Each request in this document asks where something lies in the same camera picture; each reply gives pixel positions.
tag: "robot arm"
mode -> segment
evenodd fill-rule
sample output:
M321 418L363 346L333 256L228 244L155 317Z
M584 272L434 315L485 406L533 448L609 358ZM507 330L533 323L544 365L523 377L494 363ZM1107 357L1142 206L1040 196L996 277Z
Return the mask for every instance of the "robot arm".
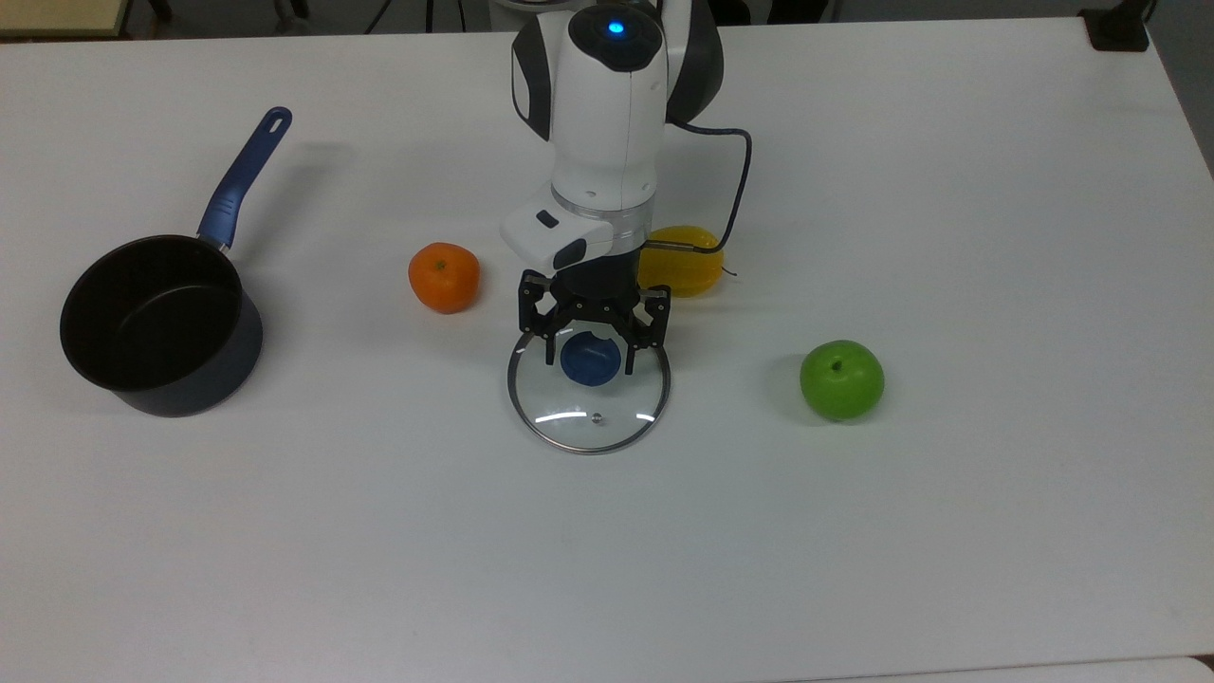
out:
M511 62L515 108L552 142L556 163L551 181L503 222L506 243L549 273L640 249L663 126L697 115L721 84L707 2L538 15L515 39Z

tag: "yellow fruit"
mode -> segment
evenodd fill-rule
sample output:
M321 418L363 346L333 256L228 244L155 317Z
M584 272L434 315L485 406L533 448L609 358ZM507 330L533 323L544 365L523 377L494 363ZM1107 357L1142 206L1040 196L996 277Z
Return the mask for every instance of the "yellow fruit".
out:
M694 224L673 224L649 233L649 239L683 241L697 246L715 246L716 235ZM670 286L674 296L694 296L708 291L721 277L725 251L697 254L648 247L641 251L641 271L637 281L643 288L656 284Z

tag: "blue handle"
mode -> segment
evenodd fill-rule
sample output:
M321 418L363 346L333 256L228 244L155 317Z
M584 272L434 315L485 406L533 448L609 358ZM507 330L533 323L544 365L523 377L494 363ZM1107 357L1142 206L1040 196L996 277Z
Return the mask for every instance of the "blue handle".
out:
M223 173L215 194L211 194L211 201L203 214L203 222L198 226L198 237L221 249L232 245L240 201L290 126L290 109L274 107L266 112L266 116L257 124L257 130L253 131L249 141L244 143L244 149L240 149L232 161L232 167Z

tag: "white table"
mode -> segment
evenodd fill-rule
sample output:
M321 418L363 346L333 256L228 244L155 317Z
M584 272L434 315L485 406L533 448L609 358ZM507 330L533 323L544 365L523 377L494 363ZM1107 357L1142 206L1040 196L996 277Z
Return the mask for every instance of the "white table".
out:
M742 682L1214 650L1214 183L1153 51L1079 19L726 29L697 123L755 136L668 414L579 459L506 399L549 171L509 35L0 47L0 679ZM134 412L59 351L125 240L192 233L295 124L232 257L259 368ZM659 223L739 149L669 131ZM421 245L482 258L441 317ZM799 358L861 340L856 426Z

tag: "saucepan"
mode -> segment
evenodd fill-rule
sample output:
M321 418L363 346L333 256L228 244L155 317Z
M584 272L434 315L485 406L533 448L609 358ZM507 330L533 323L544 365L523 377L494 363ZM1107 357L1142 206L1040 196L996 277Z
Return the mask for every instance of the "saucepan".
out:
M158 234L102 256L72 286L59 341L81 377L149 415L203 412L261 355L261 314L225 252L237 214L291 113L270 109L203 214L197 237Z

